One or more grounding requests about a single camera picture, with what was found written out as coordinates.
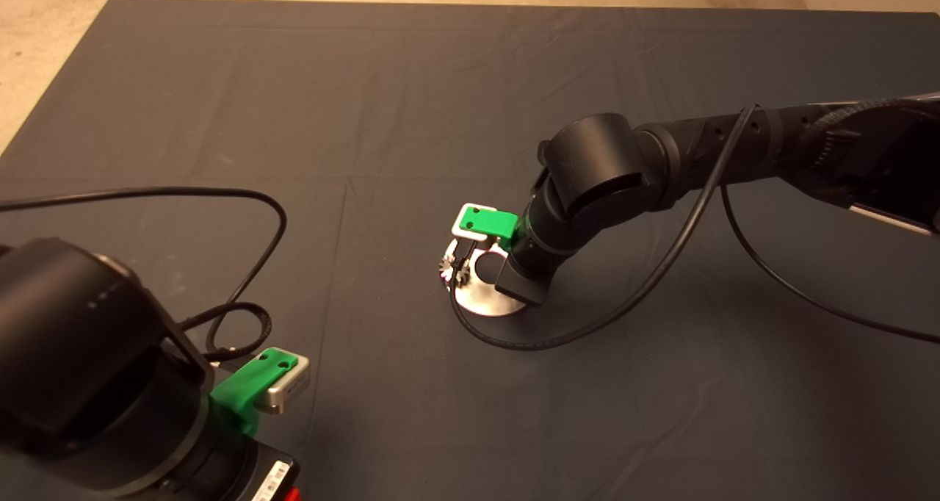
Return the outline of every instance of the black robotic arm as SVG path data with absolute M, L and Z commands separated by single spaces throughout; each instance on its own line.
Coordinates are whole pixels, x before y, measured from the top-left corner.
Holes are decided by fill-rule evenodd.
M 543 172 L 496 290 L 545 301 L 555 271 L 600 230 L 670 209 L 712 173 L 738 115 L 650 123 L 578 120 L 538 147 Z M 719 184 L 781 177 L 806 194 L 923 234 L 940 232 L 940 103 L 756 109 Z

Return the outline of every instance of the black cable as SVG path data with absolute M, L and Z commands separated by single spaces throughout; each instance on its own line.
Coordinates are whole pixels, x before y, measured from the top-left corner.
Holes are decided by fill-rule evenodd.
M 248 303 L 244 300 L 220 304 L 220 306 L 209 308 L 209 310 L 202 311 L 201 314 L 196 314 L 195 316 L 182 320 L 179 323 L 179 329 L 188 331 L 194 327 L 208 323 L 209 320 L 218 320 L 219 317 L 224 317 L 230 311 L 235 310 L 251 311 L 251 313 L 258 318 L 258 322 L 261 323 L 261 333 L 258 333 L 258 338 L 242 347 L 218 348 L 218 350 L 204 354 L 209 361 L 234 360 L 235 358 L 245 356 L 245 354 L 252 353 L 255 348 L 261 347 L 264 341 L 268 339 L 268 336 L 271 336 L 271 330 L 273 328 L 271 314 L 268 314 L 268 311 L 259 304 Z
M 470 323 L 470 320 L 467 320 L 467 316 L 463 313 L 463 308 L 460 307 L 460 304 L 457 303 L 457 290 L 456 290 L 456 279 L 457 271 L 459 267 L 463 266 L 463 263 L 466 262 L 473 253 L 471 249 L 464 257 L 455 258 L 454 267 L 450 274 L 450 306 L 453 308 L 454 313 L 456 313 L 457 319 L 460 320 L 460 324 L 463 325 L 464 329 L 469 331 L 470 334 L 473 334 L 478 340 L 483 341 L 484 343 L 490 344 L 494 347 L 507 348 L 507 350 L 548 350 L 548 348 L 561 347 L 572 341 L 581 339 L 582 337 L 588 336 L 588 334 L 594 334 L 607 325 L 614 323 L 614 321 L 619 320 L 628 311 L 634 309 L 642 300 L 649 295 L 649 292 L 654 290 L 659 281 L 662 280 L 662 277 L 665 277 L 665 274 L 669 271 L 669 267 L 672 267 L 672 264 L 676 262 L 679 254 L 682 253 L 682 250 L 685 248 L 685 244 L 688 243 L 689 239 L 692 236 L 692 233 L 695 230 L 695 227 L 698 225 L 698 221 L 701 220 L 702 215 L 705 212 L 705 207 L 708 206 L 709 200 L 712 199 L 712 193 L 715 193 L 715 188 L 718 186 L 718 181 L 721 179 L 723 173 L 725 173 L 725 167 L 728 166 L 728 162 L 731 159 L 731 153 L 734 152 L 735 146 L 738 144 L 738 140 L 743 133 L 748 121 L 750 120 L 756 105 L 750 105 L 746 107 L 740 115 L 738 115 L 738 121 L 734 124 L 734 129 L 731 130 L 731 133 L 728 136 L 728 139 L 725 141 L 724 147 L 721 149 L 721 153 L 718 155 L 718 160 L 715 162 L 715 166 L 712 168 L 712 173 L 709 174 L 708 181 L 705 182 L 705 186 L 702 187 L 701 194 L 699 194 L 698 199 L 695 200 L 695 204 L 692 205 L 692 210 L 689 212 L 689 216 L 686 217 L 685 224 L 682 226 L 681 231 L 679 231 L 678 236 L 673 241 L 672 245 L 667 250 L 662 259 L 659 261 L 659 264 L 656 264 L 652 273 L 649 273 L 649 276 L 645 279 L 643 284 L 641 284 L 637 290 L 632 293 L 628 300 L 625 300 L 620 306 L 615 308 L 605 316 L 598 318 L 597 320 L 591 321 L 587 325 L 584 325 L 580 328 L 577 328 L 573 331 L 569 331 L 566 334 L 561 334 L 561 336 L 556 336 L 543 341 L 534 341 L 534 342 L 514 342 L 499 339 L 497 337 L 489 336 L 489 334 L 484 334 L 483 331 L 477 330 L 473 326 L 473 323 Z
M 25 209 L 40 209 L 40 207 L 70 206 L 74 203 L 104 202 L 106 200 L 122 200 L 126 198 L 144 198 L 157 196 L 198 196 L 198 197 L 216 197 L 216 198 L 247 198 L 267 204 L 271 209 L 278 213 L 278 229 L 271 237 L 271 241 L 264 252 L 255 262 L 251 270 L 236 286 L 235 291 L 225 303 L 234 303 L 238 297 L 242 296 L 248 284 L 255 279 L 258 272 L 268 262 L 268 258 L 275 252 L 281 237 L 284 236 L 286 226 L 288 225 L 288 214 L 284 207 L 277 200 L 262 192 L 248 189 L 231 189 L 231 187 L 128 187 L 128 189 L 115 190 L 94 190 L 94 192 L 78 192 L 74 194 L 57 194 L 55 196 L 43 196 L 39 198 L 28 198 L 24 200 L 9 200 L 0 202 L 0 213 L 7 211 L 19 211 Z M 218 334 L 219 327 L 225 319 L 225 313 L 219 314 L 212 321 L 208 333 L 206 333 L 206 348 L 209 355 L 218 353 L 229 353 L 230 350 L 216 347 L 215 336 Z
M 820 300 L 814 299 L 809 294 L 806 294 L 800 288 L 793 286 L 793 283 L 783 278 L 782 275 L 776 272 L 767 262 L 761 257 L 761 254 L 756 252 L 753 246 L 748 242 L 748 239 L 745 237 L 745 233 L 742 232 L 741 226 L 738 225 L 738 219 L 734 216 L 734 210 L 731 208 L 731 196 L 728 193 L 728 187 L 721 186 L 721 202 L 725 206 L 725 214 L 728 216 L 728 223 L 731 224 L 731 230 L 734 232 L 734 236 L 737 237 L 738 242 L 741 243 L 741 247 L 745 249 L 745 252 L 748 253 L 748 256 L 759 266 L 761 270 L 764 270 L 764 273 L 771 276 L 771 278 L 777 281 L 780 286 L 787 288 L 793 295 L 796 295 L 802 300 L 805 300 L 807 303 L 820 308 L 820 310 L 828 311 L 828 313 L 833 314 L 843 318 L 843 320 L 852 321 L 853 323 L 862 325 L 863 327 L 869 327 L 870 329 L 886 331 L 889 334 L 897 334 L 897 336 L 910 337 L 912 339 L 919 339 L 921 341 L 927 341 L 929 343 L 940 344 L 940 336 L 934 336 L 933 334 L 921 333 L 921 331 L 912 331 L 907 329 L 902 329 L 895 327 L 880 321 L 869 320 L 866 317 L 856 316 L 856 314 L 850 313 L 850 311 L 841 310 L 835 306 L 829 306 L 827 303 L 823 303 Z

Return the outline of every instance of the gear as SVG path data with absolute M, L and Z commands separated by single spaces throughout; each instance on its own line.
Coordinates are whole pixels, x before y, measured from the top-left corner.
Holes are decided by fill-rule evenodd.
M 447 254 L 441 259 L 441 262 L 437 266 L 437 271 L 441 274 L 441 280 L 445 284 L 450 283 L 450 276 L 453 274 L 454 270 L 454 256 Z M 463 266 L 457 271 L 457 287 L 466 286 L 467 281 L 470 281 L 470 264 L 469 262 L 464 262 Z

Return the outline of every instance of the table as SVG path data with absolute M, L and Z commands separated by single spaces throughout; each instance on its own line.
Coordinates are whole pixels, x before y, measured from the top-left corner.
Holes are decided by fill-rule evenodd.
M 937 58 L 940 20 L 916 13 L 112 0 L 0 159 L 0 194 L 216 185 L 284 203 L 245 299 L 316 385 L 258 437 L 303 462 L 312 499 L 933 499 L 937 349 L 795 299 L 719 206 L 634 313 L 548 353 L 473 340 L 435 269 L 460 205 L 520 210 L 538 141 L 581 116 L 926 93 Z M 935 242 L 776 180 L 732 192 L 800 286 L 940 333 Z M 603 233 L 547 306 L 484 326 L 604 313 L 690 204 Z M 235 200 L 154 199 L 5 215 L 0 241 L 111 254 L 182 318 L 224 300 L 272 224 Z M 4 497 L 92 499 L 21 465 L 0 477 Z

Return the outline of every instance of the red part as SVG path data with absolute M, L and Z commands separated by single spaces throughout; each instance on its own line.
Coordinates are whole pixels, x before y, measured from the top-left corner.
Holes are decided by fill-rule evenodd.
M 284 501 L 302 501 L 300 498 L 300 489 L 297 487 L 292 488 L 284 498 Z

